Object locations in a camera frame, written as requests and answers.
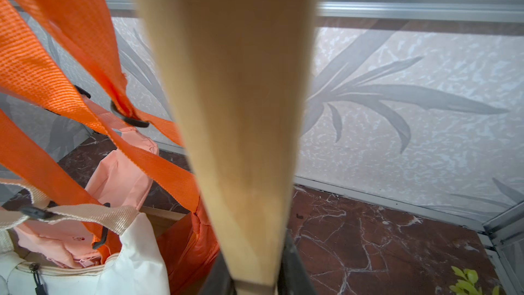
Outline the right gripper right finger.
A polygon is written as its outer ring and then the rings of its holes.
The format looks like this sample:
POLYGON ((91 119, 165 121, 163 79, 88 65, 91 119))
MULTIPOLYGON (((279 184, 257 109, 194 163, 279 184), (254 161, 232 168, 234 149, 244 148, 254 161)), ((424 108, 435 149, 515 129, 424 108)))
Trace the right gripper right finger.
POLYGON ((317 294, 290 233, 285 236, 277 290, 279 295, 317 294))

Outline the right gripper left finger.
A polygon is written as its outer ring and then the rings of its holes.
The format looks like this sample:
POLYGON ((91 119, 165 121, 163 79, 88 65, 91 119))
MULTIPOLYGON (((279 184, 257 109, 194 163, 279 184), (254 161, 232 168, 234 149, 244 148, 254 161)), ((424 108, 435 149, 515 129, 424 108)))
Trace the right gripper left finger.
POLYGON ((219 252, 198 295, 234 295, 235 293, 236 290, 225 259, 219 252))

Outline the cream white sling bag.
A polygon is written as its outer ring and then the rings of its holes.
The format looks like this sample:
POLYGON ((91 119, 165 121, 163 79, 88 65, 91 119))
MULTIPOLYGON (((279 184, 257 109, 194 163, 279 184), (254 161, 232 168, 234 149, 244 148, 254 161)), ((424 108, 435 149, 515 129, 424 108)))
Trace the cream white sling bag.
POLYGON ((147 215, 132 206, 49 207, 25 180, 30 206, 1 210, 2 294, 169 294, 147 215))

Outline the pink sling bag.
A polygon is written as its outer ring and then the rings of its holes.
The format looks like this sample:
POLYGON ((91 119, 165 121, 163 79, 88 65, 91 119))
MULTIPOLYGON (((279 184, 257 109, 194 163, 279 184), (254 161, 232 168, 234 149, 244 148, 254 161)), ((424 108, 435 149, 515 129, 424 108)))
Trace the pink sling bag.
MULTIPOLYGON (((159 155, 158 145, 127 126, 115 115, 83 97, 87 106, 131 146, 159 155)), ((98 164, 86 186, 86 191, 100 203, 112 208, 132 206, 140 209, 153 180, 142 172, 124 153, 113 150, 98 164)), ((82 269, 102 263, 102 254, 92 248, 92 235, 79 221, 43 223, 29 220, 15 227, 18 245, 65 269, 82 269)))

